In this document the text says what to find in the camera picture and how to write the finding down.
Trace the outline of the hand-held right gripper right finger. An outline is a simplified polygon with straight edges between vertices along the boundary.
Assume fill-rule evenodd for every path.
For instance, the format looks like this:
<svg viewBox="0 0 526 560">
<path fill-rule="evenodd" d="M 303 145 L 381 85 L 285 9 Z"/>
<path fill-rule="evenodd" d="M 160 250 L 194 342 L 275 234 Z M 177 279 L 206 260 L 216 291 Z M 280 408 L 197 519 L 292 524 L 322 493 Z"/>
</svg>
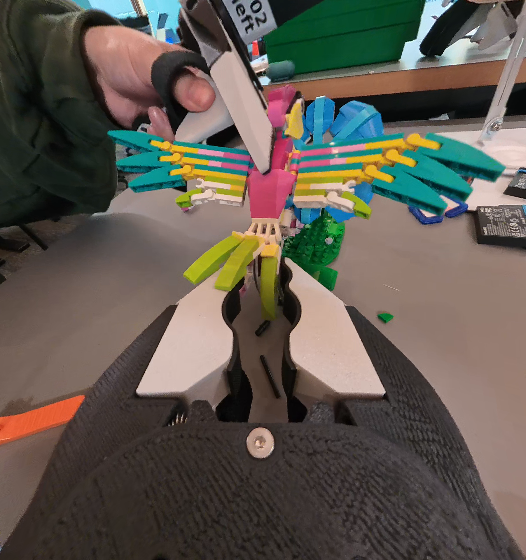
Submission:
<svg viewBox="0 0 526 560">
<path fill-rule="evenodd" d="M 289 422 L 311 407 L 379 400 L 385 388 L 347 306 L 291 259 L 281 262 L 282 314 L 289 324 L 281 364 Z"/>
</svg>

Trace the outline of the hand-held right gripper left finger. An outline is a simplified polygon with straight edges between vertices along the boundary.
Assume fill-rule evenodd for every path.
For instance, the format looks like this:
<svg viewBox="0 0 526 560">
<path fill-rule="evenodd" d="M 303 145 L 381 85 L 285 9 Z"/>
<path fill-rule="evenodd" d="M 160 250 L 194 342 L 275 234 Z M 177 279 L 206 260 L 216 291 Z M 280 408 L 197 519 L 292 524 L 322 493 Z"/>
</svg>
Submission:
<svg viewBox="0 0 526 560">
<path fill-rule="evenodd" d="M 252 388 L 243 371 L 233 321 L 241 310 L 240 280 L 230 291 L 205 280 L 181 298 L 139 382 L 142 398 L 207 401 L 219 420 L 247 422 Z"/>
</svg>

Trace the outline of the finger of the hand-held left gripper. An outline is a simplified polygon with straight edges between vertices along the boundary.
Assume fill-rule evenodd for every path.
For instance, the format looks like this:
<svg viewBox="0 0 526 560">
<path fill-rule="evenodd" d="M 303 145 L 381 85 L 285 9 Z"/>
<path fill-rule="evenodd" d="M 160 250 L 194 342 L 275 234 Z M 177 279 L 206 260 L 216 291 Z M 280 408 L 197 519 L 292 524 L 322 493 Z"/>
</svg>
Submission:
<svg viewBox="0 0 526 560">
<path fill-rule="evenodd" d="M 275 130 L 262 86 L 227 5 L 189 5 L 188 28 L 258 171 L 271 169 Z"/>
</svg>

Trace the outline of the colourful lego bird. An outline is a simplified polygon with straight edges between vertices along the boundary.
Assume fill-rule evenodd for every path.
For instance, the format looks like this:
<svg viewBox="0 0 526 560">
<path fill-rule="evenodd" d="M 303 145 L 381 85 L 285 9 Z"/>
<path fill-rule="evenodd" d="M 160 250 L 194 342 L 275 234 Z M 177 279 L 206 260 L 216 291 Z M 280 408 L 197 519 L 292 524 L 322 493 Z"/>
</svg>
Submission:
<svg viewBox="0 0 526 560">
<path fill-rule="evenodd" d="M 183 276 L 199 284 L 217 272 L 214 287 L 231 291 L 254 264 L 267 320 L 276 317 L 286 229 L 294 220 L 308 223 L 323 211 L 369 219 L 374 194 L 443 216 L 449 201 L 467 202 L 472 179 L 495 182 L 506 169 L 447 136 L 385 135 L 382 116 L 366 103 L 353 100 L 336 110 L 320 96 L 304 108 L 291 86 L 272 90 L 268 101 L 274 144 L 266 173 L 247 150 L 108 132 L 137 152 L 117 161 L 120 171 L 139 174 L 128 183 L 133 192 L 184 188 L 175 199 L 183 211 L 208 202 L 242 207 L 248 197 L 250 226 L 207 250 Z"/>
</svg>

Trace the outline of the person's left forearm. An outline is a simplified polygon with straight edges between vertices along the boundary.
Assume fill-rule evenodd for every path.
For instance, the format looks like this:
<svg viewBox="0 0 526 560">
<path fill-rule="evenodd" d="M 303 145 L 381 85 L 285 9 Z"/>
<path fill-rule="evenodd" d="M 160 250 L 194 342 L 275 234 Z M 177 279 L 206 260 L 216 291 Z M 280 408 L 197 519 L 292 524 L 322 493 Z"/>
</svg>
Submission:
<svg viewBox="0 0 526 560">
<path fill-rule="evenodd" d="M 0 228 L 108 209 L 116 125 L 81 39 L 110 25 L 120 23 L 71 1 L 0 1 Z"/>
</svg>

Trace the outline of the black lego axle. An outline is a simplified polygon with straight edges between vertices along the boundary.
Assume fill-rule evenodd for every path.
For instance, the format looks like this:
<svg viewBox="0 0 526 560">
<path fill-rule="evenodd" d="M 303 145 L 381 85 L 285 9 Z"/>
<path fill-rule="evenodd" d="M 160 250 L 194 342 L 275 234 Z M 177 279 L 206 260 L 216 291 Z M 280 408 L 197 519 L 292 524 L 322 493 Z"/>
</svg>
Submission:
<svg viewBox="0 0 526 560">
<path fill-rule="evenodd" d="M 260 354 L 260 355 L 259 355 L 259 360 L 260 360 L 261 365 L 262 365 L 262 368 L 263 368 L 263 370 L 264 370 L 264 372 L 265 372 L 266 379 L 267 379 L 267 381 L 268 381 L 268 383 L 269 383 L 269 385 L 270 385 L 270 388 L 271 388 L 271 390 L 272 390 L 273 396 L 274 396 L 276 399 L 280 399 L 280 398 L 281 398 L 281 392 L 280 392 L 280 390 L 279 390 L 279 388 L 278 388 L 278 385 L 277 385 L 277 383 L 276 383 L 276 381 L 275 381 L 275 379 L 274 379 L 274 377 L 273 377 L 273 374 L 272 374 L 272 372 L 271 372 L 271 369 L 270 369 L 270 367 L 269 367 L 269 364 L 268 364 L 268 361 L 267 361 L 266 357 L 265 357 L 263 354 Z"/>
</svg>

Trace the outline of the blue lego flower green base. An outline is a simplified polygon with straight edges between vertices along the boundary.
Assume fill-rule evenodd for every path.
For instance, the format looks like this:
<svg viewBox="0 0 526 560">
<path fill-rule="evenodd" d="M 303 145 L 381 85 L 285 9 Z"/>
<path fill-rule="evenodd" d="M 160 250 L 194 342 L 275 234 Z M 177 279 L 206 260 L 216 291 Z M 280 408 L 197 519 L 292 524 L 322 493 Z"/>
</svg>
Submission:
<svg viewBox="0 0 526 560">
<path fill-rule="evenodd" d="M 383 121 L 372 105 L 351 100 L 336 109 L 335 102 L 326 96 L 317 97 L 309 104 L 303 117 L 304 131 L 294 146 L 301 150 L 309 144 L 324 144 L 324 135 L 333 140 L 359 141 L 383 134 Z M 335 208 L 299 209 L 287 200 L 287 209 L 293 211 L 295 235 L 284 244 L 283 255 L 309 273 L 328 290 L 335 288 L 337 271 L 329 265 L 337 258 L 345 234 L 345 221 L 352 214 Z"/>
</svg>

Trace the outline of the person's left hand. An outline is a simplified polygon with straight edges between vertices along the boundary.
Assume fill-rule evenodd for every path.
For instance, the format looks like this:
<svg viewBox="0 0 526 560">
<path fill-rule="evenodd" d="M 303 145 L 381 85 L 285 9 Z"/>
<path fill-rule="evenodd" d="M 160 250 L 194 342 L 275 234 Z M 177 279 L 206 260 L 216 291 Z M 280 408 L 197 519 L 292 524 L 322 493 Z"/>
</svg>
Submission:
<svg viewBox="0 0 526 560">
<path fill-rule="evenodd" d="M 131 129 L 138 117 L 148 116 L 150 133 L 173 141 L 164 103 L 151 81 L 151 67 L 162 54 L 186 49 L 123 26 L 90 27 L 82 46 L 90 82 L 112 122 Z"/>
</svg>

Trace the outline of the teal round object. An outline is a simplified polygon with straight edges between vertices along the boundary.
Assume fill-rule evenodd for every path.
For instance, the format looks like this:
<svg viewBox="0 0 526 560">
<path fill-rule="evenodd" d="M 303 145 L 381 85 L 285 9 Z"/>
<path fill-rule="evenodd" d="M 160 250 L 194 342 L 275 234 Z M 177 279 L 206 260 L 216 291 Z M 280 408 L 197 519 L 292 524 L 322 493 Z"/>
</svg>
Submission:
<svg viewBox="0 0 526 560">
<path fill-rule="evenodd" d="M 265 76 L 270 82 L 288 81 L 295 74 L 295 64 L 292 60 L 269 63 L 265 71 Z"/>
</svg>

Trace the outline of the green storage bin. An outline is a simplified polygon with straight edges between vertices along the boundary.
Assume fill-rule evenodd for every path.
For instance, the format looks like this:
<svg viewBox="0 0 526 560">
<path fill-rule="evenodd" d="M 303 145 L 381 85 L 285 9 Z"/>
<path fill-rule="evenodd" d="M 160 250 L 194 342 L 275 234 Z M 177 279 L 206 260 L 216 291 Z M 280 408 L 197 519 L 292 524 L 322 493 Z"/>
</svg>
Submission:
<svg viewBox="0 0 526 560">
<path fill-rule="evenodd" d="M 297 74 L 400 60 L 425 1 L 323 1 L 265 36 L 269 63 Z"/>
</svg>

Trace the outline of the orange brick separator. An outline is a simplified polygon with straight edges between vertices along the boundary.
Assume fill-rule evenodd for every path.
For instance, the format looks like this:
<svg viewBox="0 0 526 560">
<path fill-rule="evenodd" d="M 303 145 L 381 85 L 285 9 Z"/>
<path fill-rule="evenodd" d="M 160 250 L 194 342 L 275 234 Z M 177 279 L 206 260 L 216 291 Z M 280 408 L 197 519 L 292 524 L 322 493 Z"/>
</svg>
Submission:
<svg viewBox="0 0 526 560">
<path fill-rule="evenodd" d="M 78 395 L 25 413 L 1 416 L 0 445 L 69 423 L 84 400 L 84 395 Z"/>
</svg>

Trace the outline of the wooden-edged table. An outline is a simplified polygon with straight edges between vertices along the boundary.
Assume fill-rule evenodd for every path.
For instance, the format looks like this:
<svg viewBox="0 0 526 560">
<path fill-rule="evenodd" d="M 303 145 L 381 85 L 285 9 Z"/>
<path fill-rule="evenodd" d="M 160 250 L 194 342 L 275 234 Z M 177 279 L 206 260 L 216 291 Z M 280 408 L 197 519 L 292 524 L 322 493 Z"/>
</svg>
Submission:
<svg viewBox="0 0 526 560">
<path fill-rule="evenodd" d="M 287 83 L 306 100 L 319 96 L 331 99 L 406 94 L 496 86 L 511 48 L 502 40 L 486 50 L 464 39 L 449 46 L 438 58 L 420 57 L 419 42 L 408 43 L 400 60 L 367 66 L 297 74 L 283 82 L 261 78 L 265 94 Z"/>
</svg>

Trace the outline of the dark device with pale plates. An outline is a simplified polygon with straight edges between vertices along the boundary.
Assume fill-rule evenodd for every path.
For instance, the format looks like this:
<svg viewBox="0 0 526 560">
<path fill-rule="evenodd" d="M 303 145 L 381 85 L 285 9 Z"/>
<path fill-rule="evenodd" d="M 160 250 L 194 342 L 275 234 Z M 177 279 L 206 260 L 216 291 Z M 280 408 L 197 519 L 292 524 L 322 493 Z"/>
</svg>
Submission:
<svg viewBox="0 0 526 560">
<path fill-rule="evenodd" d="M 420 44 L 424 57 L 440 57 L 449 46 L 468 38 L 486 50 L 514 39 L 525 1 L 454 1 L 436 19 Z"/>
</svg>

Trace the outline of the clear stand with white base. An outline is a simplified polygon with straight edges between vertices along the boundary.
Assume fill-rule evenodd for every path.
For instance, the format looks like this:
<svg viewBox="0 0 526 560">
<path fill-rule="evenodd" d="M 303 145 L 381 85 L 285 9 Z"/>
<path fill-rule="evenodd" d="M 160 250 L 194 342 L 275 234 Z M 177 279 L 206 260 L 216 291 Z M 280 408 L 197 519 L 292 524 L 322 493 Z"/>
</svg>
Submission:
<svg viewBox="0 0 526 560">
<path fill-rule="evenodd" d="M 525 141 L 507 141 L 501 132 L 507 104 L 520 68 L 526 57 L 526 1 L 519 16 L 519 25 L 492 97 L 477 144 L 488 155 L 499 159 L 507 168 L 526 167 Z"/>
</svg>

